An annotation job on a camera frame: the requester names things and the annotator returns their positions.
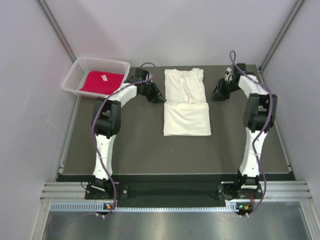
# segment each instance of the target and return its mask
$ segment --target folded white shirt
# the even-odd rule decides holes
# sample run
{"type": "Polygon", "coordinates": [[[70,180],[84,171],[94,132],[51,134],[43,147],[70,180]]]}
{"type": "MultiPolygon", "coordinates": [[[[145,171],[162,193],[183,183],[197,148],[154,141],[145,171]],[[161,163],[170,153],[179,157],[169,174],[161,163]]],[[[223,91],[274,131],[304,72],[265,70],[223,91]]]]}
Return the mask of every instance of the folded white shirt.
{"type": "Polygon", "coordinates": [[[166,69],[164,104],[165,136],[210,136],[209,106],[203,83],[203,69],[166,69]]]}

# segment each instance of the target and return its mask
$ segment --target white wall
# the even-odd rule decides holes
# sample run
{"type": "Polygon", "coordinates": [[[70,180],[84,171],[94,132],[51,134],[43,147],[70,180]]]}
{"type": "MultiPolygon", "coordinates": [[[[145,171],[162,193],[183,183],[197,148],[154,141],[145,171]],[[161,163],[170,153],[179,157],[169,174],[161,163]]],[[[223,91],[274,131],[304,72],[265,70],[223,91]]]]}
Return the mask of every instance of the white wall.
{"type": "Polygon", "coordinates": [[[320,212],[320,1],[307,0],[267,66],[277,118],[298,175],[320,212]]]}
{"type": "Polygon", "coordinates": [[[64,140],[72,62],[35,0],[2,1],[0,22],[0,239],[25,240],[64,140]]]}
{"type": "Polygon", "coordinates": [[[46,0],[76,56],[260,65],[295,0],[46,0]]]}

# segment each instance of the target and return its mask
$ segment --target pink towel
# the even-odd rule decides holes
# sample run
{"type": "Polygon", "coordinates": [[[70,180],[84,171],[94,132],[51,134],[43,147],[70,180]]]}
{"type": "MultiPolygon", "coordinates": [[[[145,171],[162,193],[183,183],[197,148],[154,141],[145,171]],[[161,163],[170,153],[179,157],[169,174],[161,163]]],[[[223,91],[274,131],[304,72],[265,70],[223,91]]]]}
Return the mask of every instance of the pink towel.
{"type": "Polygon", "coordinates": [[[110,95],[115,92],[121,85],[124,74],[91,71],[86,77],[85,83],[81,91],[110,95]],[[107,81],[104,81],[102,76],[105,75],[107,81]]]}

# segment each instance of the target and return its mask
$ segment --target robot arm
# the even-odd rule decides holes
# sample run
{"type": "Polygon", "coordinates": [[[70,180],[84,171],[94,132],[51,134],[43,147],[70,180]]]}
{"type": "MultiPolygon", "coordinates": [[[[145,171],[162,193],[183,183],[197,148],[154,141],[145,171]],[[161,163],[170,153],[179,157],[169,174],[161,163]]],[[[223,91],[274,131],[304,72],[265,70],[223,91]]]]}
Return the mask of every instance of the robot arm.
{"type": "MultiPolygon", "coordinates": [[[[246,71],[245,64],[238,64],[244,72],[246,71]]],[[[218,85],[214,89],[210,98],[213,101],[224,101],[230,98],[232,92],[239,89],[243,90],[247,97],[247,104],[243,115],[243,125],[246,130],[246,144],[245,151],[242,160],[242,164],[239,168],[238,175],[236,176],[235,186],[236,191],[239,190],[256,190],[259,185],[259,166],[257,157],[253,148],[253,141],[260,133],[265,122],[267,121],[269,111],[269,94],[259,84],[257,77],[250,72],[246,74],[253,80],[250,80],[244,75],[241,75],[237,68],[233,69],[233,76],[231,75],[231,69],[228,68],[225,72],[224,78],[220,79],[218,85]]],[[[254,146],[260,159],[263,144],[267,137],[269,129],[274,125],[276,108],[277,108],[277,96],[272,95],[273,107],[271,112],[271,119],[264,130],[255,142],[254,146]]]]}
{"type": "MultiPolygon", "coordinates": [[[[121,127],[121,107],[123,107],[130,99],[133,99],[137,95],[145,96],[146,99],[151,103],[164,103],[166,101],[157,88],[157,85],[152,81],[146,81],[146,79],[149,78],[149,75],[150,74],[148,71],[137,68],[134,76],[126,81],[126,83],[122,84],[122,90],[120,92],[109,97],[102,109],[102,112],[99,113],[99,117],[94,126],[95,139],[97,148],[102,156],[103,165],[106,167],[106,170],[110,176],[113,174],[113,145],[121,127]]],[[[104,98],[97,98],[94,106],[92,122],[95,119],[104,100],[104,98]]],[[[105,182],[109,180],[109,176],[101,165],[98,154],[96,154],[95,157],[95,168],[93,175],[98,180],[105,182]]]]}
{"type": "MultiPolygon", "coordinates": [[[[122,87],[129,85],[129,83],[124,83],[122,87]]],[[[137,87],[134,85],[128,86],[127,88],[123,89],[121,92],[111,96],[106,104],[107,109],[105,109],[104,112],[108,111],[109,108],[109,117],[104,116],[104,113],[102,113],[99,118],[100,121],[97,122],[96,127],[96,145],[101,153],[102,156],[102,162],[104,166],[106,167],[107,171],[109,172],[110,176],[113,174],[112,171],[112,152],[114,147],[114,142],[116,138],[116,134],[119,132],[121,127],[121,107],[123,107],[130,99],[133,99],[137,96],[137,87]],[[109,132],[103,132],[103,128],[106,127],[106,129],[109,130],[109,132]]],[[[101,103],[103,102],[104,98],[101,98],[100,100],[97,100],[96,107],[94,108],[95,111],[93,113],[93,118],[97,114],[97,110],[99,109],[101,103]]],[[[106,179],[108,180],[109,177],[105,170],[103,169],[100,157],[96,153],[95,157],[95,168],[93,171],[93,175],[98,179],[106,179]]]]}

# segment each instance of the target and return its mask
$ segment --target white laundry basket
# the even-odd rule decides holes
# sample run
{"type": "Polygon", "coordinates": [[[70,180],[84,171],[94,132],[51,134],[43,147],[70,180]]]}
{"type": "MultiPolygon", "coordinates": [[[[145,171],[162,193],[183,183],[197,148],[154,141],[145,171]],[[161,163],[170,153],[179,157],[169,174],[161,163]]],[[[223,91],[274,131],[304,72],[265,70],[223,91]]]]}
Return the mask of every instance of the white laundry basket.
{"type": "Polygon", "coordinates": [[[124,74],[122,82],[127,79],[130,70],[130,63],[95,57],[79,57],[65,76],[62,89],[78,96],[97,98],[105,97],[106,94],[81,91],[85,85],[88,74],[91,71],[107,72],[112,74],[124,74]]]}

